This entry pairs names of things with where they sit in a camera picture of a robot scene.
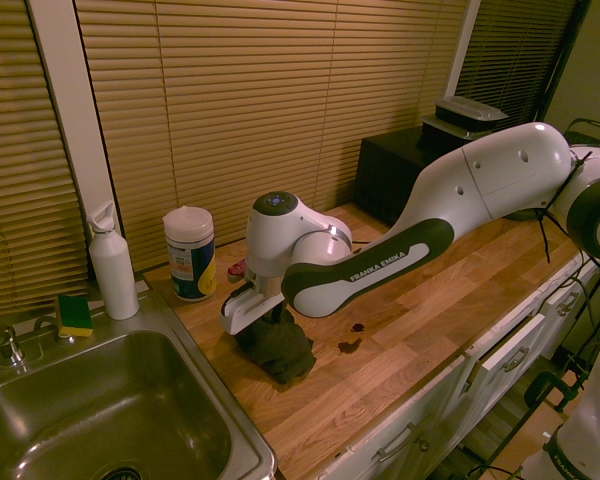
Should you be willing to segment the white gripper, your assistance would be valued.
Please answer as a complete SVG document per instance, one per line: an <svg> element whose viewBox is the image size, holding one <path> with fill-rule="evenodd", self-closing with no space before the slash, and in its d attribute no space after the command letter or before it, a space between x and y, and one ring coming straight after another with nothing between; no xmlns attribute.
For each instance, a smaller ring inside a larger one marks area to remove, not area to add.
<svg viewBox="0 0 600 480"><path fill-rule="evenodd" d="M279 324L284 317L287 302L282 293L266 297L256 291L252 283L234 290L221 307L221 324L230 335L236 335L271 311L271 323Z"/></svg>

